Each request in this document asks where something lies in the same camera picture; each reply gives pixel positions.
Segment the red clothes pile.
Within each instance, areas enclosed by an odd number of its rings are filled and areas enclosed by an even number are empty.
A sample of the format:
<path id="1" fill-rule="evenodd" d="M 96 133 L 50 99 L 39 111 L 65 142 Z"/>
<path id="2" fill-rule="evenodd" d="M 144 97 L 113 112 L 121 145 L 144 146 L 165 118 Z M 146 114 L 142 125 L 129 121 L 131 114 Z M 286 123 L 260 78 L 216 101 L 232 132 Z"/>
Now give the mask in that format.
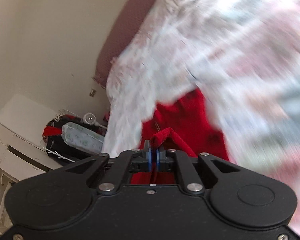
<path id="1" fill-rule="evenodd" d="M 76 117 L 73 115 L 61 115 L 47 123 L 43 130 L 42 138 L 44 142 L 47 142 L 48 137 L 60 136 L 62 133 L 62 127 L 64 124 L 74 120 Z"/>

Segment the floral fleece blanket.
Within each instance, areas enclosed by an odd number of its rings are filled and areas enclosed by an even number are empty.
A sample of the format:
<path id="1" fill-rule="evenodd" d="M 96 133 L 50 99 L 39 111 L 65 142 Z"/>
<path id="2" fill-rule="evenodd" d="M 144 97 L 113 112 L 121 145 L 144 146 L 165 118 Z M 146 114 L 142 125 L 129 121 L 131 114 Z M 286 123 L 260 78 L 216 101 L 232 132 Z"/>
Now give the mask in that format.
<path id="1" fill-rule="evenodd" d="M 295 191 L 300 235 L 300 0 L 157 0 L 110 70 L 103 150 L 135 148 L 156 103 L 194 88 L 230 160 Z"/>

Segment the light blue patterned storage bag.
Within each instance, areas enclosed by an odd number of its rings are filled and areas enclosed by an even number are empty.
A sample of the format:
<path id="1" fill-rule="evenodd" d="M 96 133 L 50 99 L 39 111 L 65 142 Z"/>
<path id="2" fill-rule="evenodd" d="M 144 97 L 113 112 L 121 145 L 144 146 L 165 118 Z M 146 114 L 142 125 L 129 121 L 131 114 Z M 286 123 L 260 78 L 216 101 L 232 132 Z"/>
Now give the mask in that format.
<path id="1" fill-rule="evenodd" d="M 90 154 L 102 152 L 104 137 L 79 124 L 73 122 L 64 124 L 61 136 L 68 146 L 77 150 Z"/>

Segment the red shirt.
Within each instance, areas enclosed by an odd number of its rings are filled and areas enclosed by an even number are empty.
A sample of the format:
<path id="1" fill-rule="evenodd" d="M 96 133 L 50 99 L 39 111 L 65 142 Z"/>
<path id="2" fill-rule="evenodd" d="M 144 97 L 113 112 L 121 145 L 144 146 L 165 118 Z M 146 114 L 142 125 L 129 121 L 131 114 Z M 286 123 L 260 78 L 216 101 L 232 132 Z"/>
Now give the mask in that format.
<path id="1" fill-rule="evenodd" d="M 190 157 L 206 152 L 229 160 L 223 133 L 213 128 L 206 116 L 205 97 L 195 89 L 171 105 L 157 104 L 153 118 L 142 123 L 141 142 L 181 150 Z"/>

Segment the wall socket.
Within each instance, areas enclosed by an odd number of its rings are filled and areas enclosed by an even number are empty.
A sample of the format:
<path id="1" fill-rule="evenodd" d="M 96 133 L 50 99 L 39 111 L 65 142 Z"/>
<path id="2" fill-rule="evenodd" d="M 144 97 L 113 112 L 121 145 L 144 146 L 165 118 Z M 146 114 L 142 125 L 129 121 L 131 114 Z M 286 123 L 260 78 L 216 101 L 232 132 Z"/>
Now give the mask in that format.
<path id="1" fill-rule="evenodd" d="M 89 93 L 89 96 L 90 97 L 94 97 L 95 96 L 95 93 L 96 93 L 96 90 L 95 89 L 91 89 L 90 93 Z"/>

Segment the white drawer cabinet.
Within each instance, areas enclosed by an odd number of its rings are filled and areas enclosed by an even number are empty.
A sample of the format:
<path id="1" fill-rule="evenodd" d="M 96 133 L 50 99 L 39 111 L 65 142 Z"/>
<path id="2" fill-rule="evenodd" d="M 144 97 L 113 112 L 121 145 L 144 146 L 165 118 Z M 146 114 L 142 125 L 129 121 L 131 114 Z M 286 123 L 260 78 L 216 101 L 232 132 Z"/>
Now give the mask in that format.
<path id="1" fill-rule="evenodd" d="M 60 167 L 47 155 L 42 139 L 43 129 L 55 116 L 55 111 L 20 94 L 0 110 L 0 235 L 12 225 L 4 207 L 8 189 Z"/>

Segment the mauve quilted bedspread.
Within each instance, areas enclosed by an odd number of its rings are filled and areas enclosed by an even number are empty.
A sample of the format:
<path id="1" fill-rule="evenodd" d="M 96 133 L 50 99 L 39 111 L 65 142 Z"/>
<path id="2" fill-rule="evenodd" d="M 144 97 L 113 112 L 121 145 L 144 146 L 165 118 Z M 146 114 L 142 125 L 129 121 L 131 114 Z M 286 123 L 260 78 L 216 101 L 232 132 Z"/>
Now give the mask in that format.
<path id="1" fill-rule="evenodd" d="M 154 2 L 155 0 L 127 0 L 123 6 L 96 61 L 93 80 L 102 88 L 106 87 L 112 58 L 119 56 L 129 45 Z"/>

